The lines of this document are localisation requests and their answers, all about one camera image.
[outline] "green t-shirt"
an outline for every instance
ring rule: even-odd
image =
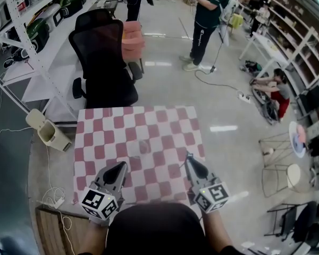
[[[195,22],[197,22],[201,27],[204,28],[213,28],[217,27],[220,24],[220,15],[221,15],[221,8],[224,9],[227,5],[229,0],[208,0],[212,4],[217,5],[217,8],[210,11],[206,7],[202,6],[201,4],[197,4],[196,7],[196,15],[195,15]]]

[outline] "sneaker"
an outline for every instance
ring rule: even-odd
[[[184,62],[192,62],[192,58],[188,55],[188,56],[180,56],[180,60],[184,61]]]
[[[192,62],[183,66],[183,70],[185,70],[187,72],[196,71],[198,69],[199,69],[199,66],[195,65]]]

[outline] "pink fan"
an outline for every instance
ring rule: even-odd
[[[302,125],[297,126],[297,132],[299,135],[299,142],[306,143],[306,132]]]

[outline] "checkered tablecloth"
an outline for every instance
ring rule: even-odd
[[[125,161],[125,204],[170,200],[188,204],[190,183],[182,166],[187,151],[204,159],[194,107],[83,109],[75,136],[74,202],[100,169]]]

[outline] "wooden board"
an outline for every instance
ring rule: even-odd
[[[89,220],[86,217],[67,213],[62,213],[62,217],[71,219],[72,226],[69,230],[64,230],[58,211],[44,209],[42,206],[36,208],[37,225],[45,255],[73,255],[69,240],[72,243],[74,253],[78,254],[79,252]],[[68,218],[63,219],[66,228],[70,227]]]

